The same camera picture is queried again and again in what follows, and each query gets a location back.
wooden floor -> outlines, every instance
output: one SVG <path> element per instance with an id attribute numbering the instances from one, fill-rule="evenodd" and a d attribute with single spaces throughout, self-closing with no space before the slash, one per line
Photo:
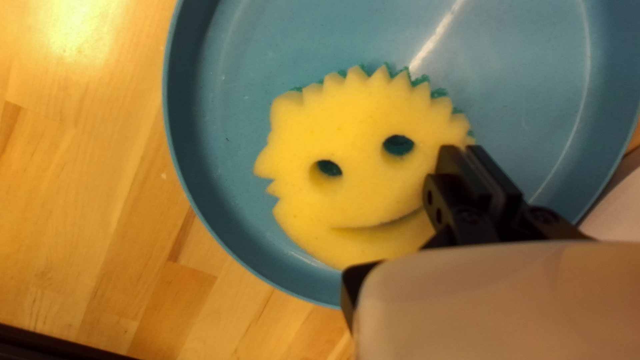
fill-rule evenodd
<path id="1" fill-rule="evenodd" d="M 189 207 L 161 112 L 174 4 L 2 1 L 0 322 L 149 360 L 349 359 L 339 311 L 249 274 Z"/>

smiley face sponge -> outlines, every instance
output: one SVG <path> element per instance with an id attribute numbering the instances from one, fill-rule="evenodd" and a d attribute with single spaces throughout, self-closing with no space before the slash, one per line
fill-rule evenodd
<path id="1" fill-rule="evenodd" d="M 254 172 L 274 180 L 276 221 L 316 259 L 343 269 L 415 252 L 433 234 L 422 182 L 441 145 L 473 139 L 427 79 L 356 66 L 273 101 Z"/>

blue bowl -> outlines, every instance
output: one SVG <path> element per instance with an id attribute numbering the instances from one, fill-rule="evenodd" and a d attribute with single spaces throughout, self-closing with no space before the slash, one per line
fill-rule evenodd
<path id="1" fill-rule="evenodd" d="M 638 18 L 638 0 L 181 0 L 164 63 L 173 161 L 238 262 L 337 307 L 340 273 L 284 234 L 252 172 L 276 96 L 358 63 L 408 65 L 449 90 L 532 203 L 577 221 L 636 124 Z"/>

sponge eye hole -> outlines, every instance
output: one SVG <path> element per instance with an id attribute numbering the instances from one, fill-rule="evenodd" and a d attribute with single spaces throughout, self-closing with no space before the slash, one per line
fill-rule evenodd
<path id="1" fill-rule="evenodd" d="M 341 176 L 342 169 L 338 166 L 338 164 L 334 163 L 331 160 L 320 160 L 317 163 L 318 170 L 327 176 Z"/>
<path id="2" fill-rule="evenodd" d="M 393 156 L 407 155 L 413 150 L 413 140 L 404 135 L 392 135 L 382 143 L 382 147 Z"/>

sponge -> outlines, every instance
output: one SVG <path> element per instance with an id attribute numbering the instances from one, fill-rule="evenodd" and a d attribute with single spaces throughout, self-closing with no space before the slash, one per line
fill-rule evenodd
<path id="1" fill-rule="evenodd" d="M 254 172 L 273 179 L 276 221 L 334 268 L 416 251 L 433 234 L 422 182 L 441 145 L 473 143 L 469 124 L 428 77 L 413 82 L 355 66 L 293 89 L 271 105 Z"/>

